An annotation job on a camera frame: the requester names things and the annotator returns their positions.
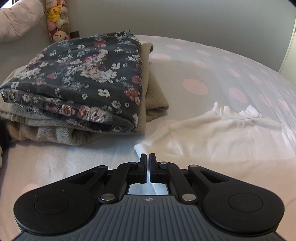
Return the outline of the cream long sleeve shirt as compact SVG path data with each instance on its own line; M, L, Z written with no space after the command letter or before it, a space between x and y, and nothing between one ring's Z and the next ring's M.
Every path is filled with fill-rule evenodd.
M295 204L295 132L253 106L236 113L214 103L203 115L163 126L135 150L182 168L203 166Z

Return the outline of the polka dot bed sheet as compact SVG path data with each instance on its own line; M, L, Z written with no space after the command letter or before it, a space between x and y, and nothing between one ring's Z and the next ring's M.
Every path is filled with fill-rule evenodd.
M110 134L80 146L13 142L1 168L1 240L12 240L20 232L13 206L22 194L97 165L115 168L137 161L137 144L163 126L205 114L214 103L236 113L253 106L263 116L295 132L295 89L274 70L247 57L198 43L151 36L139 39L154 45L149 69L169 109L148 122L141 135ZM295 204L285 205L278 233L286 240L295 240Z

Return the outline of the cream door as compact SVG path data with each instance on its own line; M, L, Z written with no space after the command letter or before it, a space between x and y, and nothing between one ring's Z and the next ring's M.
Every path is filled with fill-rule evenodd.
M295 46L295 24L293 26L292 36L288 45L287 52L281 64L279 73L284 76L290 83L295 85L296 73L296 46Z

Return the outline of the beige folded garment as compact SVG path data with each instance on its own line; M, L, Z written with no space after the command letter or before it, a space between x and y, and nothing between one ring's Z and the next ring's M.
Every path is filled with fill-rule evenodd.
M149 54L153 51L152 43L143 43L141 49L143 94L137 127L123 135L136 135L145 132L145 125L163 115L169 108L156 78L149 69ZM23 108L5 103L1 99L1 119L12 141L32 140L35 142L53 142L70 146L89 144L106 135L106 133L86 131L78 126L59 120L52 120L38 113L28 112Z

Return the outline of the dark floral folded garment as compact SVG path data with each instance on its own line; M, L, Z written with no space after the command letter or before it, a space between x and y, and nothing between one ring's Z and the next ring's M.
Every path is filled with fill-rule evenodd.
M49 45L1 86L6 103L95 132L137 127L141 44L129 31Z

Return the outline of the plush toy column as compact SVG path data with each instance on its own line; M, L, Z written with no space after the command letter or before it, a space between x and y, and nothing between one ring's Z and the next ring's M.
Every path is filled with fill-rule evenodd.
M46 0L47 27L52 43L69 40L69 19L66 0Z

